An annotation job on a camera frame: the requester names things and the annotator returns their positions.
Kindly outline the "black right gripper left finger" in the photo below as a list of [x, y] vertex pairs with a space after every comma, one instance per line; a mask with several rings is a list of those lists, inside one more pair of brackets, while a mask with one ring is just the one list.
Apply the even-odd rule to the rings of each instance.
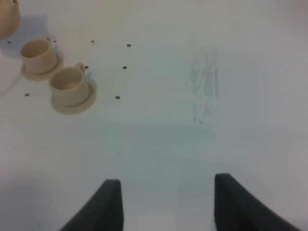
[[120, 180], [106, 180], [63, 231], [122, 231], [124, 210]]

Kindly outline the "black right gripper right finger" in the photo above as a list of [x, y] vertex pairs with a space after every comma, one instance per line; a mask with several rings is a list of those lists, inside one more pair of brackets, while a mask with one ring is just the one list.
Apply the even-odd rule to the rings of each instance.
[[255, 198], [232, 175], [215, 175], [214, 220], [218, 231], [297, 231]]

